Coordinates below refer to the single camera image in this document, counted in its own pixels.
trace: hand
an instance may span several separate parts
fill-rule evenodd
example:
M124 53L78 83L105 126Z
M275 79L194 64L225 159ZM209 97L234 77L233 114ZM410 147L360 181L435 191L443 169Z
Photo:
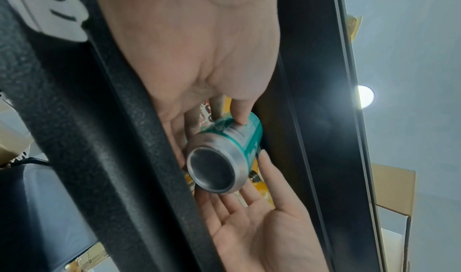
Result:
M181 166L186 137L223 96L246 124L279 50L277 0L98 0L122 53L139 75Z
M195 191L224 267L228 272L328 272L309 213L265 151L259 168L275 208L249 180L240 190L248 207L234 194Z

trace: black frame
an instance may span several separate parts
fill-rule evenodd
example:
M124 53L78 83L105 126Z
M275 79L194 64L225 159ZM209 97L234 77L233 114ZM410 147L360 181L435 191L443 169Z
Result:
M81 1L90 43L32 32L0 0L1 86L121 272L223 271L148 94L96 0ZM385 271L344 2L279 0L279 20L278 65L255 106L263 147L330 270Z

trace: open cardboard box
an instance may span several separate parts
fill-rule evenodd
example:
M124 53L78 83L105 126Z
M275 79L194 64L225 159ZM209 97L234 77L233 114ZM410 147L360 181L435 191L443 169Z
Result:
M388 272L408 272L416 172L371 164Z
M0 99L0 166L19 156L33 141L18 113Z

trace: ceiling light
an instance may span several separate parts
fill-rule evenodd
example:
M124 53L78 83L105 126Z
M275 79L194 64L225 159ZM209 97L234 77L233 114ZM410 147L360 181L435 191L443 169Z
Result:
M375 100L375 92L367 86L359 85L359 96L362 109L370 106Z

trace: soda can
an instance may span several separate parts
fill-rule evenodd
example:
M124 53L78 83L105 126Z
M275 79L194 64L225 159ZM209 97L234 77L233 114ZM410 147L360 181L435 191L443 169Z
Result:
M185 149L189 175L213 193L233 193L243 187L263 136L258 117L250 113L246 125L228 114L193 136Z

